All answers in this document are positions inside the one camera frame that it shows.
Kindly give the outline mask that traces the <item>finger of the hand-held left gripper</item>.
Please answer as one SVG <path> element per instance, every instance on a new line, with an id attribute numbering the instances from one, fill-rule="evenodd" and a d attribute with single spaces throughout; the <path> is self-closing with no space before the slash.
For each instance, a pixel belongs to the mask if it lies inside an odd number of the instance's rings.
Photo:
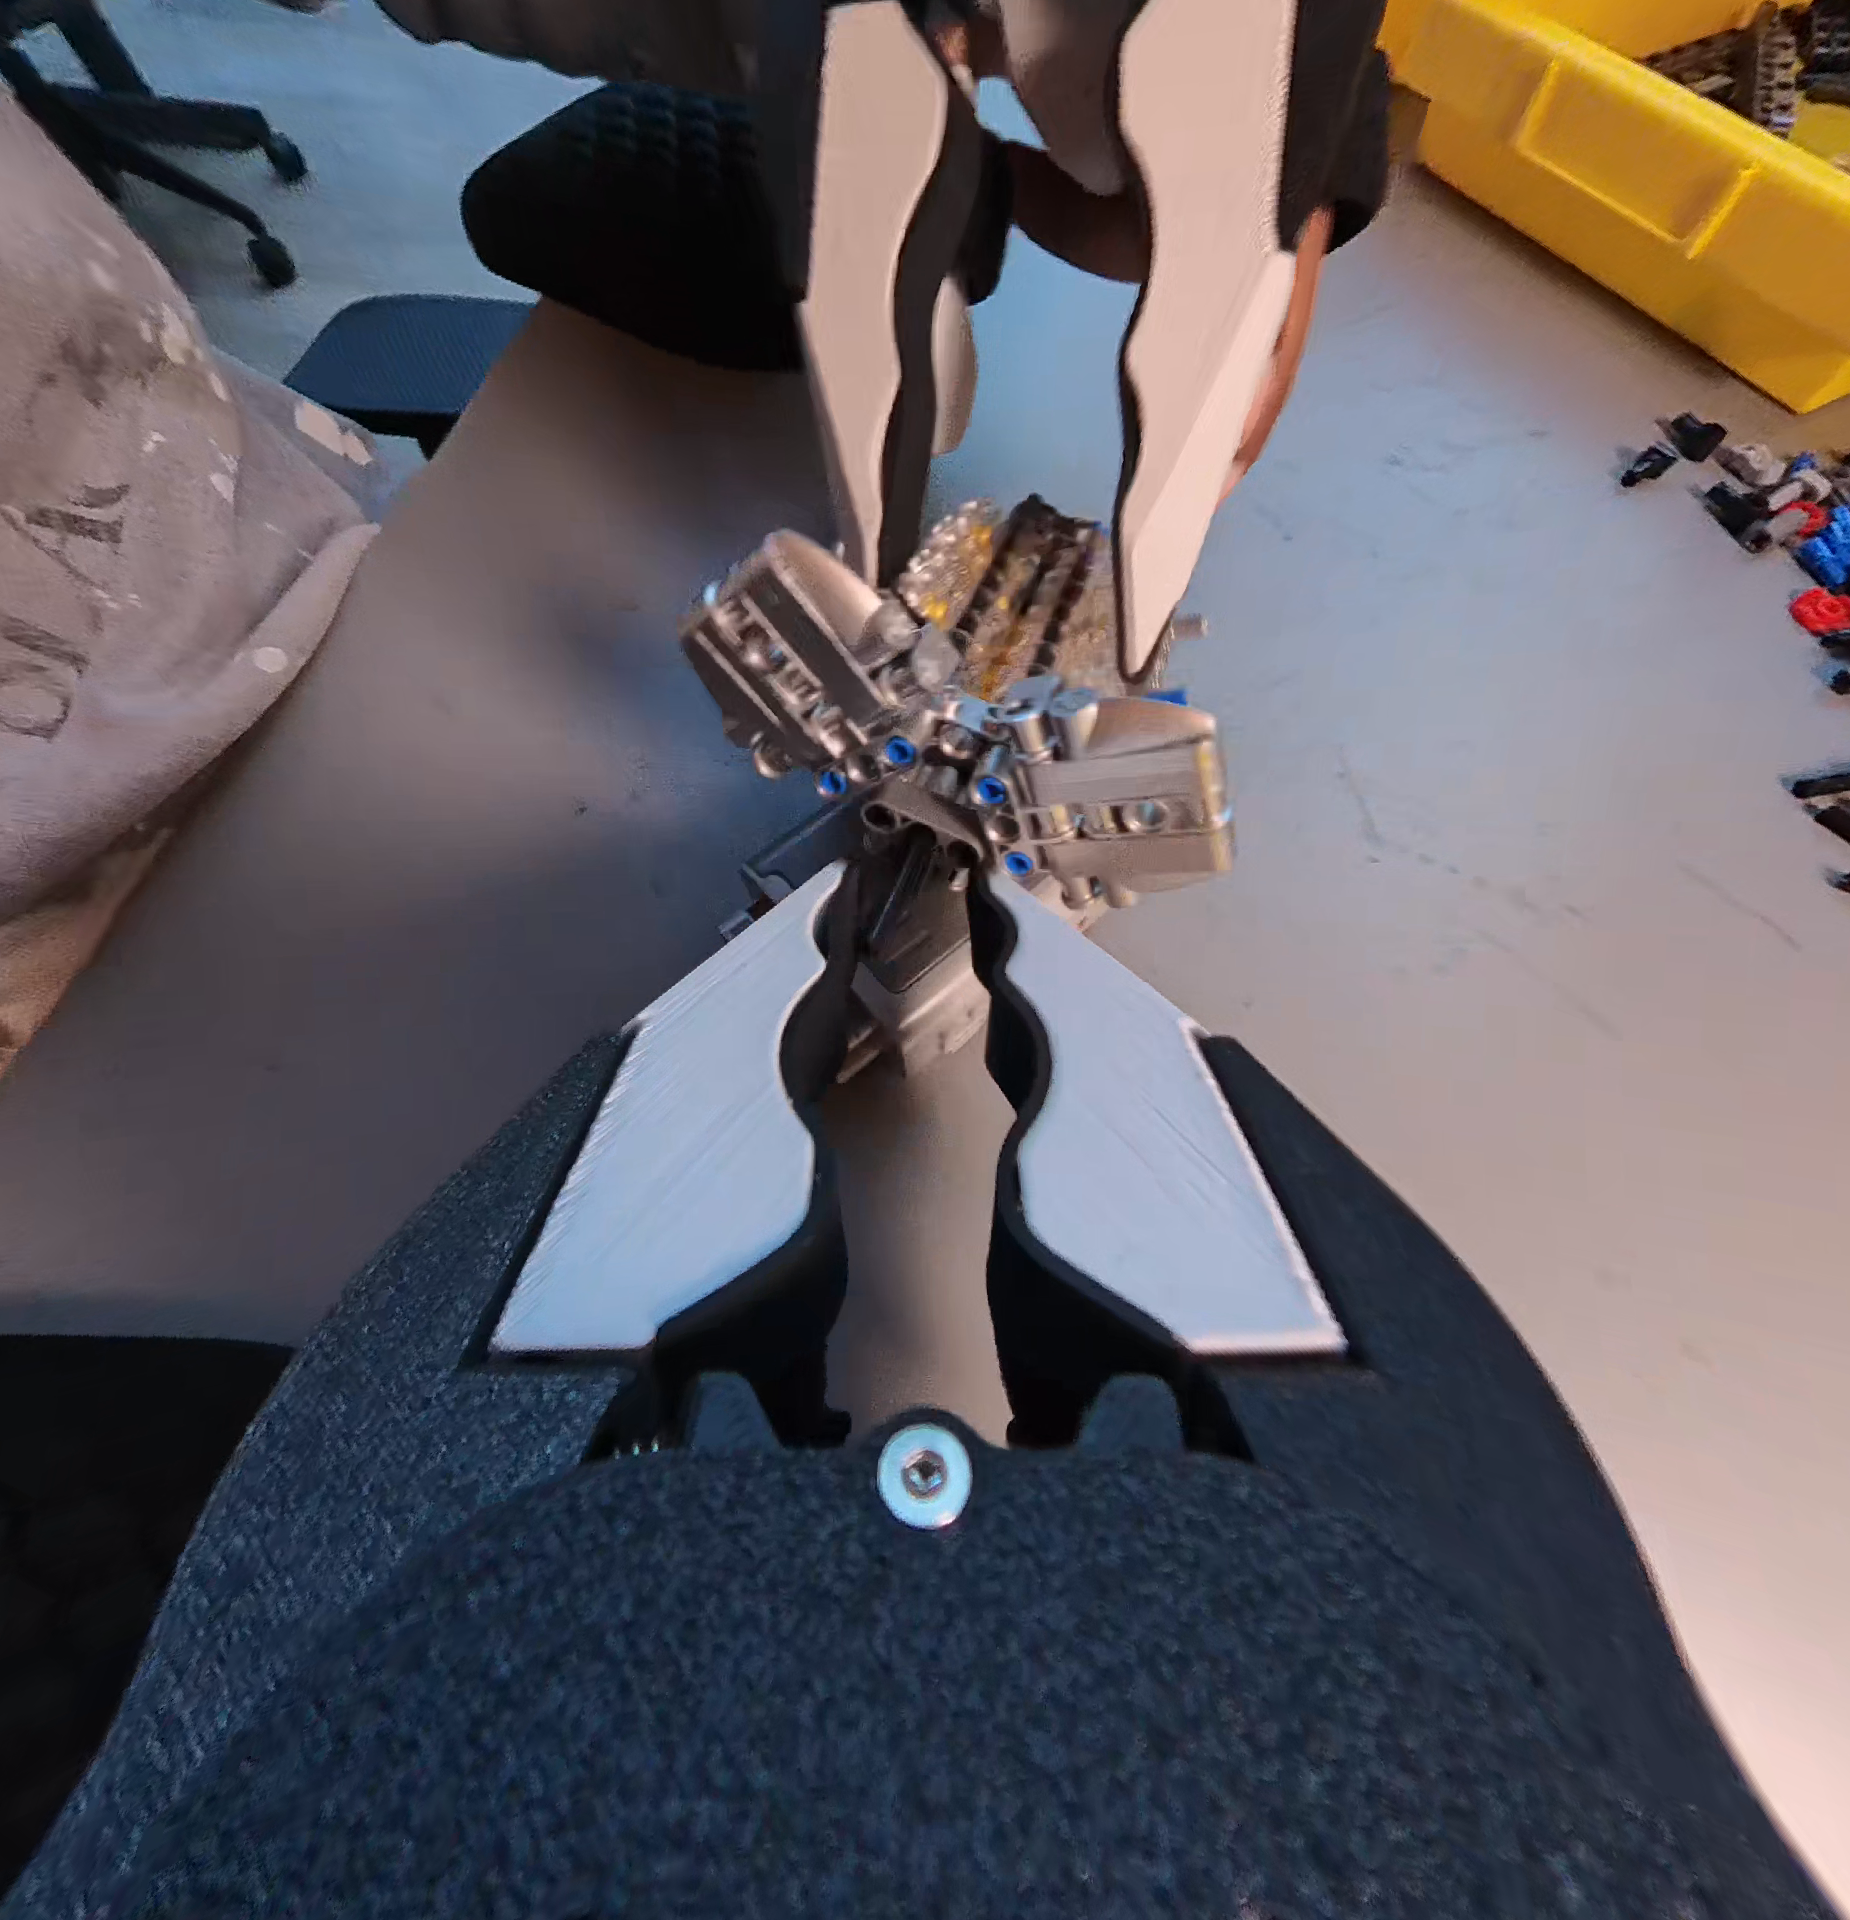
<path id="1" fill-rule="evenodd" d="M 1147 670 L 1196 571 L 1290 312 L 1278 211 L 1293 37 L 1293 4 L 1149 2 L 1117 47 L 1113 127 L 1147 237 L 1117 358 L 1127 681 Z"/>
<path id="2" fill-rule="evenodd" d="M 904 4 L 823 14 L 799 337 L 841 558 L 889 588 L 977 395 L 971 306 L 1005 174 L 968 85 Z"/>

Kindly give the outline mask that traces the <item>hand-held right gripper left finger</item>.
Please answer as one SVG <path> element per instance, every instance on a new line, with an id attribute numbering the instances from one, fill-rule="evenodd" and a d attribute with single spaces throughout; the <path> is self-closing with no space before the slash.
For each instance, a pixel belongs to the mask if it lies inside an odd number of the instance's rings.
<path id="1" fill-rule="evenodd" d="M 621 1032 L 491 1357 L 637 1357 L 788 1254 L 851 1040 L 851 866 L 828 862 Z"/>

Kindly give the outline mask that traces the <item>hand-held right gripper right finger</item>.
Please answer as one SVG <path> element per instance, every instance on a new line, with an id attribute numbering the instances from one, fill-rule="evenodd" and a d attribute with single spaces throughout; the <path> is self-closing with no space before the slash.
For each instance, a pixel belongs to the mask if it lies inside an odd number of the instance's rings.
<path id="1" fill-rule="evenodd" d="M 1016 879 L 974 887 L 996 1226 L 1033 1284 L 1196 1363 L 1349 1357 L 1222 1087 L 1217 1039 Z"/>

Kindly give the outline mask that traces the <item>grey brick engine model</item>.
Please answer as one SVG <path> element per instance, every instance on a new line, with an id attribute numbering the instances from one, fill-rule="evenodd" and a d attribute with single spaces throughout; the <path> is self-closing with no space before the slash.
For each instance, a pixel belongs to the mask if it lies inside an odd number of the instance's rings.
<path id="1" fill-rule="evenodd" d="M 683 615 L 720 730 L 816 814 L 741 866 L 737 932 L 820 869 L 858 862 L 862 949 L 838 1078 L 920 1074 L 985 1026 L 968 888 L 1018 885 L 1078 930 L 1224 874 L 1217 720 L 1122 672 L 1109 535 L 1038 494 L 938 519 L 892 588 L 802 535 L 767 536 Z"/>

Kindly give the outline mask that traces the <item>person's left hand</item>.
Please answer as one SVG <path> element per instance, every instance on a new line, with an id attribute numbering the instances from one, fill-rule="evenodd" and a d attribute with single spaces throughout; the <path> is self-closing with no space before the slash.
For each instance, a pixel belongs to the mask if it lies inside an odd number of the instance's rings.
<path id="1" fill-rule="evenodd" d="M 1274 426 L 1290 403 L 1314 329 L 1322 266 L 1329 252 L 1334 220 L 1334 209 L 1326 204 L 1317 209 L 1300 228 L 1288 309 L 1279 324 L 1265 372 L 1258 383 L 1252 409 L 1242 429 L 1240 444 L 1236 446 L 1232 465 L 1227 468 L 1222 499 L 1227 499 L 1236 484 L 1264 455 L 1265 444 L 1274 437 Z"/>

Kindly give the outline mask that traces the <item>black mesh chair pad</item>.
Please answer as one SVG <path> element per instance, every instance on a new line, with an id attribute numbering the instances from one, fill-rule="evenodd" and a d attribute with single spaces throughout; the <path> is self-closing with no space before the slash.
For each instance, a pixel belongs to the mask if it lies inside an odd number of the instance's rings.
<path id="1" fill-rule="evenodd" d="M 802 370 L 741 100 L 597 87 L 481 161 L 459 218 L 491 275 L 643 346 L 723 372 Z"/>

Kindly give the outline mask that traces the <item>yellow plastic bin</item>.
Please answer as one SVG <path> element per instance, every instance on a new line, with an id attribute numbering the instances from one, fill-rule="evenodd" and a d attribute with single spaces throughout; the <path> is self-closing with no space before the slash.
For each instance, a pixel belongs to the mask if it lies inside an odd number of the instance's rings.
<path id="1" fill-rule="evenodd" d="M 1421 164 L 1806 417 L 1850 396 L 1850 170 L 1647 68 L 1733 2 L 1394 2 Z"/>

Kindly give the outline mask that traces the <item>dark blue chair seat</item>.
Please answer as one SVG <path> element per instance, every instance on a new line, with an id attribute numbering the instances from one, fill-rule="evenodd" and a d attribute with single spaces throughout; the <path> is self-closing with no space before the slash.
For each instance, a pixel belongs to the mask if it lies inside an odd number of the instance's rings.
<path id="1" fill-rule="evenodd" d="M 283 386 L 431 460 L 533 310 L 440 295 L 353 301 L 324 322 Z"/>

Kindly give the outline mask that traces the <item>pile of colourful brick parts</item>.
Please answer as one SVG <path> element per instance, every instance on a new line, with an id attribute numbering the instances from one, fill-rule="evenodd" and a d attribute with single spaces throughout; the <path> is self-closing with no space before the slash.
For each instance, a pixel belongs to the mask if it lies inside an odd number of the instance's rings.
<path id="1" fill-rule="evenodd" d="M 1679 410 L 1619 442 L 1607 475 L 1618 494 L 1679 487 L 1739 558 L 1772 573 L 1812 693 L 1850 717 L 1850 444 L 1783 451 Z M 1823 890 L 1850 903 L 1850 745 L 1783 769 L 1775 790 L 1823 836 Z"/>

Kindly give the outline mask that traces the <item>black office chair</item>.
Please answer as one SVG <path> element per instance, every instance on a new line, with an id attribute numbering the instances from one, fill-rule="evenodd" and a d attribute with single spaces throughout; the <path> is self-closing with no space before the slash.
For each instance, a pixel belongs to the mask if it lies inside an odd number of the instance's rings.
<path id="1" fill-rule="evenodd" d="M 48 80 L 26 57 L 24 38 L 42 30 L 57 34 L 88 85 Z M 289 251 L 250 206 L 163 157 L 168 149 L 257 154 L 276 181 L 303 182 L 301 150 L 259 109 L 157 92 L 95 2 L 0 2 L 0 76 L 108 203 L 120 203 L 124 178 L 143 181 L 240 226 L 250 266 L 269 291 L 295 284 Z"/>

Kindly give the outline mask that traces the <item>grey printed sweatshirt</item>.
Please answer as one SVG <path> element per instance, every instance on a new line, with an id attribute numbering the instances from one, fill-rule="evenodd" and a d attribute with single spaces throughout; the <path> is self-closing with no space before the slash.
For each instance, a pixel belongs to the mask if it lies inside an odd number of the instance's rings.
<path id="1" fill-rule="evenodd" d="M 393 492 L 0 80 L 0 1082 L 326 641 Z"/>

